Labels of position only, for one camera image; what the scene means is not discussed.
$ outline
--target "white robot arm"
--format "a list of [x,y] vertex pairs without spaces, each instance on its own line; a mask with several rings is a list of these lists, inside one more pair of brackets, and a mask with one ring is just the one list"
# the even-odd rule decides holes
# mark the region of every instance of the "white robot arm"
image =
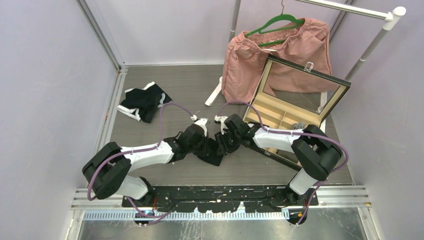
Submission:
[[103,161],[119,152],[130,152],[116,157],[101,169],[94,181],[93,191],[98,199],[119,194],[140,200],[151,190],[151,186],[143,177],[127,175],[135,169],[179,161],[189,153],[212,165],[220,165],[223,156],[216,154],[218,144],[209,138],[207,123],[207,118],[200,118],[177,136],[163,139],[156,149],[143,152],[138,150],[149,149],[158,144],[119,147],[116,142],[109,142],[84,166],[82,173],[90,182]]
[[[215,122],[221,124],[221,132],[217,133],[215,138],[223,155],[234,152],[239,145],[252,149],[274,148],[296,155],[302,169],[285,188],[285,197],[291,204],[303,201],[308,189],[318,181],[325,181],[343,155],[339,147],[328,141],[316,137],[273,133],[281,130],[267,126],[263,129],[258,123],[247,124],[236,114],[228,117],[215,116]],[[315,125],[291,132],[326,137]]]

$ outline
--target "white wall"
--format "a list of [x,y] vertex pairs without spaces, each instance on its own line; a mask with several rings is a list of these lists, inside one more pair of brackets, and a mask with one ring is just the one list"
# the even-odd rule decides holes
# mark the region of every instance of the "white wall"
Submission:
[[[234,3],[234,0],[88,1],[109,42],[117,46],[114,52],[127,65],[223,63]],[[316,18],[330,26],[338,14],[337,10],[294,0],[286,0],[284,5],[286,14]],[[281,10],[280,0],[242,0],[236,35],[263,26],[281,14]]]
[[57,240],[116,70],[74,0],[3,0],[0,33],[0,239]]
[[[351,80],[332,116],[351,155],[350,170],[365,184],[384,239],[422,240],[424,231],[424,2],[358,0],[358,7],[406,15]],[[382,27],[349,15],[331,43],[333,73],[344,77]]]

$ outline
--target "white metal rod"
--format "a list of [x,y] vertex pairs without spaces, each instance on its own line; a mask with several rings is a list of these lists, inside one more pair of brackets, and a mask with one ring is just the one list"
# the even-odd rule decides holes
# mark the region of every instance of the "white metal rod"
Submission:
[[350,81],[353,75],[357,72],[357,70],[362,66],[362,64],[365,63],[368,56],[374,51],[374,49],[377,47],[377,45],[381,42],[381,40],[384,38],[384,36],[388,33],[388,30],[381,29],[380,32],[378,32],[377,36],[375,36],[374,40],[369,44],[369,46],[366,48],[366,50],[363,52],[362,56],[356,61],[355,65],[352,67],[352,69],[349,71],[349,73],[346,75],[344,80]]
[[229,32],[229,42],[231,42],[231,39],[233,39],[234,36],[236,35],[237,20],[239,19],[241,3],[242,3],[242,0],[235,0],[234,13],[232,14],[232,23],[231,23],[231,29]]
[[308,4],[315,4],[318,6],[323,6],[330,9],[337,9],[337,10],[341,10],[341,11],[345,11],[345,12],[349,12],[353,14],[359,14],[359,15],[363,15],[363,16],[367,16],[371,18],[390,20],[390,14],[388,12],[373,11],[373,10],[368,10],[365,8],[360,8],[360,7],[356,7],[352,5],[326,1],[326,0],[296,0],[296,1],[304,2]]

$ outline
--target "white rack leg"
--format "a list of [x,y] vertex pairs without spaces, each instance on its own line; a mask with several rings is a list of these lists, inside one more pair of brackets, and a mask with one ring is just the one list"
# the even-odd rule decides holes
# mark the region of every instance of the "white rack leg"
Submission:
[[223,77],[221,76],[220,78],[219,78],[219,83],[218,83],[218,86],[216,86],[215,87],[215,90],[213,90],[213,92],[212,92],[212,94],[209,96],[209,98],[204,102],[204,104],[206,105],[206,106],[211,106],[214,102],[215,102],[215,99],[217,99],[217,97],[218,97],[218,94],[221,92],[221,88],[222,88],[222,85],[223,85]]
[[[319,112],[321,112],[327,104],[327,95],[328,95],[327,91],[321,92],[321,100],[320,100],[320,104],[319,104],[320,106],[318,107]],[[321,126],[319,128],[324,133],[326,132],[326,119],[324,119],[324,121],[321,122]]]

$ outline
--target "black cloth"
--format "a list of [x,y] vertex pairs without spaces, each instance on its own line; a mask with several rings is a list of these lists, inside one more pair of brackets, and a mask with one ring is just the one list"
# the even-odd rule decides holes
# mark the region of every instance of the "black cloth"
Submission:
[[133,88],[125,91],[125,99],[118,110],[129,117],[151,123],[158,109],[172,99],[156,83],[149,83],[144,89]]

